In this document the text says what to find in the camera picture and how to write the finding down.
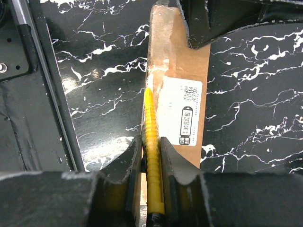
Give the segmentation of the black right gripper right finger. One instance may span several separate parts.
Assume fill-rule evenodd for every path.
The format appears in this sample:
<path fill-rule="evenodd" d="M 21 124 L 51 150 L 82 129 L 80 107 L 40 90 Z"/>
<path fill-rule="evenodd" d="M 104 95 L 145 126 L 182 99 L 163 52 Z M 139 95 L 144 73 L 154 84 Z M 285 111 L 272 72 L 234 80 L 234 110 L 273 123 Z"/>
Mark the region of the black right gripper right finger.
<path fill-rule="evenodd" d="M 167 138 L 160 146 L 166 226 L 302 226 L 302 175 L 203 172 Z"/>

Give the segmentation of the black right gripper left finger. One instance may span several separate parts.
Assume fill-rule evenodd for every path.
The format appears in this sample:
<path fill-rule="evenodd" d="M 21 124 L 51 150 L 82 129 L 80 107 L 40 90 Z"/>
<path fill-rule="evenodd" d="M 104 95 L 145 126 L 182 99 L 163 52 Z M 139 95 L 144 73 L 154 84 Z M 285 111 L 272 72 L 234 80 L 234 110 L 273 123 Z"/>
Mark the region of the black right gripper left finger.
<path fill-rule="evenodd" d="M 3 227 L 136 227 L 142 139 L 95 172 L 2 172 Z"/>

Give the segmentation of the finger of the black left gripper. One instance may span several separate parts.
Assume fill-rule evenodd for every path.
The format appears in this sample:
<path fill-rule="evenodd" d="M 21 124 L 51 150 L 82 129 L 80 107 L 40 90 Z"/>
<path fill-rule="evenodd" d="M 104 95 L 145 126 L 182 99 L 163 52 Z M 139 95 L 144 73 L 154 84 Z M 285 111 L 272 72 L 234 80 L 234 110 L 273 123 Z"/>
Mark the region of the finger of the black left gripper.
<path fill-rule="evenodd" d="M 239 30 L 303 21 L 301 0 L 179 0 L 178 9 L 195 50 Z"/>

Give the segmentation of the brown cardboard express box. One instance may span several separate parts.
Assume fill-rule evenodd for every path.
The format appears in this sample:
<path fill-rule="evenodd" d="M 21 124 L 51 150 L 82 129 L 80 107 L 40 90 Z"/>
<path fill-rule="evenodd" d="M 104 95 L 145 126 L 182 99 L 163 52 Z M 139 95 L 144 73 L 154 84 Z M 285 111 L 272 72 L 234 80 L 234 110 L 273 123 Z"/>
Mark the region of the brown cardboard express box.
<path fill-rule="evenodd" d="M 188 47 L 185 22 L 177 7 L 161 2 L 152 7 L 145 89 L 153 92 L 160 140 L 167 138 L 194 166 L 200 165 L 209 57 L 210 46 L 199 50 Z M 147 226 L 163 227 L 165 222 L 166 214 L 147 212 Z"/>

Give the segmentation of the yellow utility knife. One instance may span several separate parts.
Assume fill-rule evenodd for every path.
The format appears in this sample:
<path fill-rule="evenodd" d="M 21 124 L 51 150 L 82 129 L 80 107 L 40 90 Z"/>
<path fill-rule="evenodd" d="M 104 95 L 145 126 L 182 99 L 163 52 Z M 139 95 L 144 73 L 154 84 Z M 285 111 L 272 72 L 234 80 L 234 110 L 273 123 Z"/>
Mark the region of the yellow utility knife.
<path fill-rule="evenodd" d="M 148 87 L 144 92 L 143 144 L 147 162 L 147 212 L 148 214 L 165 214 L 160 138 L 154 107 L 153 92 Z"/>

